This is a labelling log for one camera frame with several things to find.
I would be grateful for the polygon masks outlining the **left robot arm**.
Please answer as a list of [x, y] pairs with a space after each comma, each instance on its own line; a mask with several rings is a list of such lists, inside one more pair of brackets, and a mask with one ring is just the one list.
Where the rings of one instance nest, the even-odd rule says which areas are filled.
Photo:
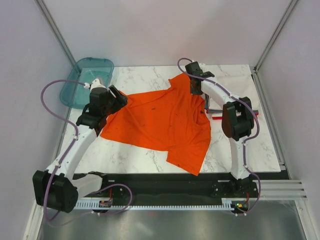
[[104, 197], [110, 191], [101, 173], [88, 172], [81, 178], [73, 177], [83, 155], [106, 126], [108, 116], [126, 106], [128, 98], [114, 85], [92, 83], [89, 89], [89, 103], [71, 124], [75, 133], [68, 147], [46, 170], [38, 170], [32, 177], [36, 203], [44, 208], [69, 213], [79, 199], [92, 193]]

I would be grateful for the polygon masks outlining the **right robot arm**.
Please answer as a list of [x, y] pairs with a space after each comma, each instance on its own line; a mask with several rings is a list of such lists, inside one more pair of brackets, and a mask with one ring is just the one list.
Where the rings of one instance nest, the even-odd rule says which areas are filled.
[[246, 146], [249, 140], [260, 133], [252, 102], [248, 97], [239, 97], [218, 82], [213, 73], [204, 72], [199, 63], [192, 61], [183, 71], [190, 79], [190, 93], [204, 95], [205, 103], [213, 99], [222, 108], [221, 127], [229, 139], [231, 150], [231, 175], [236, 179], [229, 184], [229, 191], [235, 197], [247, 191], [243, 181], [251, 174], [247, 165]]

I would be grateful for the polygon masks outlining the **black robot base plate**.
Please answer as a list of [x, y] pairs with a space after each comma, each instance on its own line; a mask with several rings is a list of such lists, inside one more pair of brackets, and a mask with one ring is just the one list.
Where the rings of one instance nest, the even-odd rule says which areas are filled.
[[254, 199], [258, 187], [252, 176], [236, 180], [229, 173], [124, 173], [105, 174], [102, 192], [91, 197], [110, 197], [126, 205], [220, 204], [222, 199]]

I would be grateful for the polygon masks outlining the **orange t shirt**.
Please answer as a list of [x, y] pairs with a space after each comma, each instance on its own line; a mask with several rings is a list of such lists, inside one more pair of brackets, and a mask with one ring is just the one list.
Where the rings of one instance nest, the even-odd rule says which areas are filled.
[[119, 143], [166, 151], [166, 161], [198, 176], [211, 142], [205, 101], [190, 93], [180, 74], [170, 88], [128, 95], [128, 102], [107, 118], [100, 136]]

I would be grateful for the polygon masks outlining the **teal plastic bin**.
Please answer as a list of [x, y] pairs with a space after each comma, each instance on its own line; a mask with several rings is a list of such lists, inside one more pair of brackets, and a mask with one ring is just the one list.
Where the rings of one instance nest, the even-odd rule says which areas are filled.
[[90, 90], [82, 83], [91, 84], [100, 79], [105, 87], [110, 85], [114, 70], [114, 63], [106, 58], [86, 57], [79, 60], [72, 68], [68, 80], [79, 83], [65, 82], [59, 99], [65, 106], [82, 110], [90, 101]]

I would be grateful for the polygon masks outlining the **white folded t shirt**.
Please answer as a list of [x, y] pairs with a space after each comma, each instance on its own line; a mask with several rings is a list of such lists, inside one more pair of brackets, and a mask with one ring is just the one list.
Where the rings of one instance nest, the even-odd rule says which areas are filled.
[[248, 97], [251, 101], [252, 110], [254, 112], [259, 111], [260, 100], [251, 75], [218, 76], [213, 81], [218, 82], [229, 93], [241, 98]]

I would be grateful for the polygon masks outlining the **right aluminium frame post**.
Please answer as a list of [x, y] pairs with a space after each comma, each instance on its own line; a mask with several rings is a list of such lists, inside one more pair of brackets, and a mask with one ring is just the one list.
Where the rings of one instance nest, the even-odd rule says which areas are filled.
[[257, 63], [254, 65], [253, 70], [255, 73], [259, 71], [262, 67], [265, 59], [267, 58], [269, 52], [271, 51], [272, 47], [276, 43], [277, 39], [279, 38], [282, 30], [286, 26], [287, 22], [289, 21], [292, 13], [294, 12], [295, 8], [297, 7], [299, 0], [290, 0], [289, 4], [287, 5], [285, 11], [283, 12], [279, 22], [277, 23], [269, 41], [267, 42], [264, 50], [262, 51]]

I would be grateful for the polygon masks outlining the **left aluminium frame post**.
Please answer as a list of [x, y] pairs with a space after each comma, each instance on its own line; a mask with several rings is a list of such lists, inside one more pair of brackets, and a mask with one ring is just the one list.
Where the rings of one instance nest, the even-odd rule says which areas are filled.
[[68, 61], [72, 66], [76, 64], [76, 60], [68, 47], [67, 42], [65, 41], [56, 21], [54, 20], [49, 8], [47, 7], [44, 0], [35, 0], [35, 3], [37, 4], [39, 10], [41, 11], [42, 15], [44, 16], [49, 28], [53, 32], [56, 40], [58, 41], [60, 47], [62, 48], [65, 56], [67, 57]]

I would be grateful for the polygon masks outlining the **aluminium frame post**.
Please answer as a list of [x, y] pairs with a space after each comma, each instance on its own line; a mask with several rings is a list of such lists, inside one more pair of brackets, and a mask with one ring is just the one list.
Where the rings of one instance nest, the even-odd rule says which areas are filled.
[[44, 0], [35, 0], [35, 3], [37, 4], [39, 10], [41, 11], [42, 15], [44, 16], [49, 28], [53, 32], [56, 40], [58, 41], [60, 47], [62, 48], [65, 56], [67, 57], [68, 61], [72, 66], [76, 64], [76, 60], [68, 47], [67, 42], [65, 41], [56, 21], [54, 20], [49, 8], [47, 7]]
[[267, 42], [264, 50], [262, 51], [257, 63], [254, 65], [253, 70], [255, 73], [259, 71], [262, 67], [265, 59], [267, 58], [269, 52], [271, 51], [272, 47], [276, 43], [277, 39], [279, 38], [282, 30], [286, 26], [287, 22], [289, 21], [292, 13], [294, 12], [295, 8], [297, 7], [299, 0], [290, 0], [289, 4], [287, 5], [285, 11], [283, 12], [279, 22], [277, 23], [269, 41]]

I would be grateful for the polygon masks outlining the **right aluminium side rail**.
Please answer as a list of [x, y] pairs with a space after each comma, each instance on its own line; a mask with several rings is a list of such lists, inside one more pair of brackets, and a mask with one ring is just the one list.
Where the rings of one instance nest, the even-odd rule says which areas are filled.
[[276, 124], [275, 124], [271, 109], [269, 107], [267, 95], [265, 94], [264, 89], [263, 89], [263, 84], [262, 84], [262, 82], [259, 78], [258, 72], [255, 70], [255, 68], [251, 67], [250, 71], [251, 71], [252, 80], [253, 80], [255, 88], [257, 90], [257, 94], [259, 96], [260, 104], [261, 104], [261, 107], [263, 110], [266, 124], [268, 126], [268, 130], [269, 130], [272, 144], [274, 146], [275, 153], [276, 153], [279, 165], [280, 165], [280, 169], [282, 171], [286, 170], [288, 176], [290, 177], [288, 166], [287, 166], [285, 155], [284, 155], [284, 151], [282, 150], [282, 144], [280, 141], [280, 137], [279, 137], [279, 134], [278, 134], [278, 131], [276, 128]]

